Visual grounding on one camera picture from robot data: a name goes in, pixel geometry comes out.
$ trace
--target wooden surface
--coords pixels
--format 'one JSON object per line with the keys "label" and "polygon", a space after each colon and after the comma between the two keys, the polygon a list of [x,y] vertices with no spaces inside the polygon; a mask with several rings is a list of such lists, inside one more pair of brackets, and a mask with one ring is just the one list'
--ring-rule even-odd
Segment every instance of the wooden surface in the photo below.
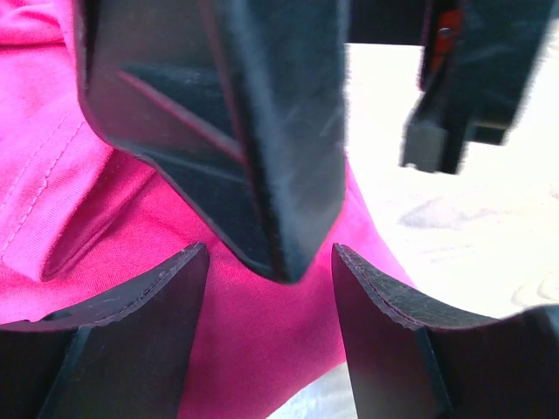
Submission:
{"label": "wooden surface", "polygon": [[[494,317],[559,304],[559,24],[503,148],[471,144],[458,176],[397,166],[421,51],[349,46],[348,154],[369,212],[418,289]],[[272,419],[354,419],[347,367]]]}

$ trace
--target black plastic tab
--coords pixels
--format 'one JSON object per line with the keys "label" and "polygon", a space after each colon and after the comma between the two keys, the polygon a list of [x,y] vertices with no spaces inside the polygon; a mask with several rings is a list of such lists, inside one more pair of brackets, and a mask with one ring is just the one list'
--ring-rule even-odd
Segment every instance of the black plastic tab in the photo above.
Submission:
{"label": "black plastic tab", "polygon": [[332,270],[360,418],[559,417],[559,306],[503,320],[479,316],[338,244]]}
{"label": "black plastic tab", "polygon": [[176,419],[208,266],[192,245],[94,299],[0,326],[0,417]]}

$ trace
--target pink cloth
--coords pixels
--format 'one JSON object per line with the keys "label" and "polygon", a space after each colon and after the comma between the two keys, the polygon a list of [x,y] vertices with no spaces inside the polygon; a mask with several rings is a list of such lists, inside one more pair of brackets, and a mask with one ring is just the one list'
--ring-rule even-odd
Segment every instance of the pink cloth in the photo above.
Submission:
{"label": "pink cloth", "polygon": [[299,285],[246,270],[153,169],[84,122],[70,3],[0,0],[0,324],[41,319],[205,242],[211,266],[179,417],[266,417],[343,361],[332,243],[410,280],[350,171],[342,215]]}

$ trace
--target black plastic clip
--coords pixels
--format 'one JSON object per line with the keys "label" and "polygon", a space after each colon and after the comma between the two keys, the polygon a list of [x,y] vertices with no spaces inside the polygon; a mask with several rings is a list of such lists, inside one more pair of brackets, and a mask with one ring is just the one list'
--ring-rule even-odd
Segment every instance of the black plastic clip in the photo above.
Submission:
{"label": "black plastic clip", "polygon": [[[512,126],[556,0],[432,0],[425,28],[425,93],[410,117],[402,165],[455,174],[465,141],[500,145]],[[459,11],[452,48],[433,67],[441,16]]]}

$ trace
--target dark plastic bracket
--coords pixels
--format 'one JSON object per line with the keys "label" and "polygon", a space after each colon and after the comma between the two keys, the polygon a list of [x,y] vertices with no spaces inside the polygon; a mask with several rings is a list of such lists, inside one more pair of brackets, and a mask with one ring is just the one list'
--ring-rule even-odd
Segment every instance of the dark plastic bracket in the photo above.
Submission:
{"label": "dark plastic bracket", "polygon": [[294,283],[344,194],[345,0],[74,0],[79,103],[249,269]]}
{"label": "dark plastic bracket", "polygon": [[559,306],[503,320],[479,316],[339,244],[332,271],[360,418],[559,417]]}
{"label": "dark plastic bracket", "polygon": [[0,417],[176,419],[208,266],[194,244],[37,323],[0,326]]}
{"label": "dark plastic bracket", "polygon": [[[556,0],[431,0],[423,98],[408,122],[402,165],[455,174],[465,141],[500,145],[512,126]],[[441,16],[460,14],[459,32],[431,71]]]}

